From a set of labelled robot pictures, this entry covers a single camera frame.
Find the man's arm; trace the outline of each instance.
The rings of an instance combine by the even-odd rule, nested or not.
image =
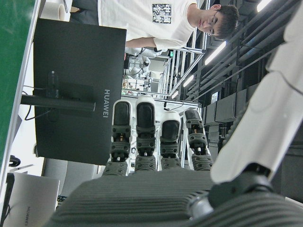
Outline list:
[[[126,41],[125,47],[156,47],[153,37],[150,38],[138,38]]]

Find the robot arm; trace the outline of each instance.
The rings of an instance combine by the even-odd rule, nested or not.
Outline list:
[[[139,54],[148,58],[155,58],[159,55],[161,55],[163,52],[166,52],[167,49],[160,50],[160,51],[154,51],[154,50],[149,50],[147,48],[125,48],[125,53],[138,56]]]
[[[303,4],[250,100],[247,111],[211,170],[215,183],[230,182],[250,164],[267,168],[269,180],[303,118]]]

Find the black monitor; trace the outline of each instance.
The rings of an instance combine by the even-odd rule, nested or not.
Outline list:
[[[80,103],[72,109],[35,106],[35,116],[49,111],[36,118],[39,156],[106,164],[113,104],[121,97],[125,37],[124,29],[38,19],[34,85],[48,88],[34,89],[34,95]],[[96,105],[85,110],[81,103]]]

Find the fluorescent light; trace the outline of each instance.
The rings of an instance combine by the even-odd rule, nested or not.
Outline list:
[[[176,92],[171,96],[171,98],[175,98],[175,97],[177,96],[177,94],[178,94],[178,91],[176,91]]]
[[[257,5],[257,12],[259,13],[271,0],[262,0],[258,5]]]
[[[186,87],[194,78],[194,75],[191,75],[183,84],[183,87]]]
[[[214,59],[226,46],[226,41],[224,41],[206,60],[205,65],[210,63],[212,59]]]

